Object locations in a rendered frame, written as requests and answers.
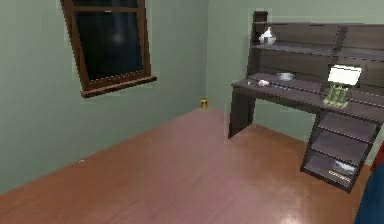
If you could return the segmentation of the dark brown desk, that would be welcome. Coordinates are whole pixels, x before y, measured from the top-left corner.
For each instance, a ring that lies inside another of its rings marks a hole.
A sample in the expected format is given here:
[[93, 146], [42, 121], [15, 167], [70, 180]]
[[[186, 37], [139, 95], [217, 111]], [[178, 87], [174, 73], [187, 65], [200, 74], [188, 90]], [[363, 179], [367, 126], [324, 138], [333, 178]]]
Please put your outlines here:
[[[247, 74], [233, 85], [229, 133], [252, 123], [258, 99], [312, 113], [301, 170], [349, 192], [384, 126], [384, 24], [270, 22], [267, 16], [253, 15]], [[276, 36], [272, 45], [259, 41], [268, 27]], [[345, 108], [323, 103], [335, 64], [362, 68]], [[283, 81], [277, 73], [295, 78]]]

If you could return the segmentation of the brown framed window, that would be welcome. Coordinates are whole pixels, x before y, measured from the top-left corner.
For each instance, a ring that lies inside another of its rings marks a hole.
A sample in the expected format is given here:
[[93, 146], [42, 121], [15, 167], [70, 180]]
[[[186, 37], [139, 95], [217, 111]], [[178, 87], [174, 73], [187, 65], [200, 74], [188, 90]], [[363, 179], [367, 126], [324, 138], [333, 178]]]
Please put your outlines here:
[[154, 82], [146, 0], [60, 0], [84, 98]]

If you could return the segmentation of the red pillow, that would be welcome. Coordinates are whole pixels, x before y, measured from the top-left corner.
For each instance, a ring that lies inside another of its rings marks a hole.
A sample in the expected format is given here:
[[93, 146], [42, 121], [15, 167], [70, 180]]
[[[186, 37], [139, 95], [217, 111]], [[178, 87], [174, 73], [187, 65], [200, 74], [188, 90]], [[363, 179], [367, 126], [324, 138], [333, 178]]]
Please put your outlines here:
[[374, 171], [384, 161], [384, 141], [382, 142], [375, 159], [370, 167], [371, 171]]

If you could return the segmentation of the blue bed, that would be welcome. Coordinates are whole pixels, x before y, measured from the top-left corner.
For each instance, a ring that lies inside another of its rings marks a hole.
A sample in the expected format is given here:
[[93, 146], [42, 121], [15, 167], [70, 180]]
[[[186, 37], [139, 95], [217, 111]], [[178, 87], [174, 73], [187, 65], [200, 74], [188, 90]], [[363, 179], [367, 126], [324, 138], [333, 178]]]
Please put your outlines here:
[[353, 224], [384, 224], [384, 163], [369, 176]]

